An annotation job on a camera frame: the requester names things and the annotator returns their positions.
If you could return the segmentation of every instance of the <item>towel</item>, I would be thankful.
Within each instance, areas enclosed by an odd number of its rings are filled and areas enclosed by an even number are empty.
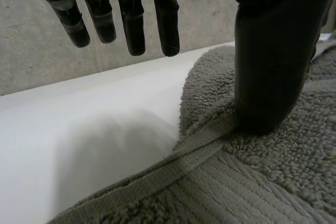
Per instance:
[[[205,53],[186,79],[180,140],[172,155],[50,223],[335,223],[336,46],[331,40],[317,44],[294,110],[266,136],[239,127],[234,47]]]

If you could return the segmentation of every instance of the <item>gray wall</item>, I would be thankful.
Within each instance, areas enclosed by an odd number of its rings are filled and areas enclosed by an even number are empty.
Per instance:
[[[146,53],[127,51],[117,0],[111,0],[117,39],[102,44],[83,0],[77,0],[91,37],[76,48],[44,0],[0,0],[0,95],[164,57],[153,0],[145,9]],[[235,0],[178,0],[181,52],[234,40]]]

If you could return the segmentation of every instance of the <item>white countertop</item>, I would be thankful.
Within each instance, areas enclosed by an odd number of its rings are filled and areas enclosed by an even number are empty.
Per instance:
[[[210,48],[0,97],[0,223],[46,222],[169,155]]]

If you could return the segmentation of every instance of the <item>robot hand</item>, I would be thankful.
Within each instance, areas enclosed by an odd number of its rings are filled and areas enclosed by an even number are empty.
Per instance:
[[[73,44],[85,47],[90,43],[90,36],[81,17],[76,0],[46,0],[58,16]],[[143,31],[143,7],[141,0],[118,0],[127,47],[131,55],[138,56],[145,52]],[[98,37],[102,43],[116,39],[112,7],[109,0],[85,0]],[[162,51],[166,56],[174,56],[180,50],[177,29],[177,0],[154,0],[157,24]]]
[[[76,0],[47,0],[78,47],[90,42]],[[267,133],[294,107],[331,0],[237,0],[235,107],[242,125]],[[116,32],[109,0],[86,0],[98,36]],[[163,53],[180,49],[176,0],[154,0]],[[119,0],[129,52],[145,52],[141,0]]]

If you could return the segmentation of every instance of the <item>gray towel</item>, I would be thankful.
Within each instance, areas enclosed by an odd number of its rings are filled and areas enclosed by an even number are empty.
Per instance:
[[[186,80],[173,154],[50,223],[335,222],[335,58],[315,57],[293,112],[257,137],[234,114],[234,48],[209,51]]]

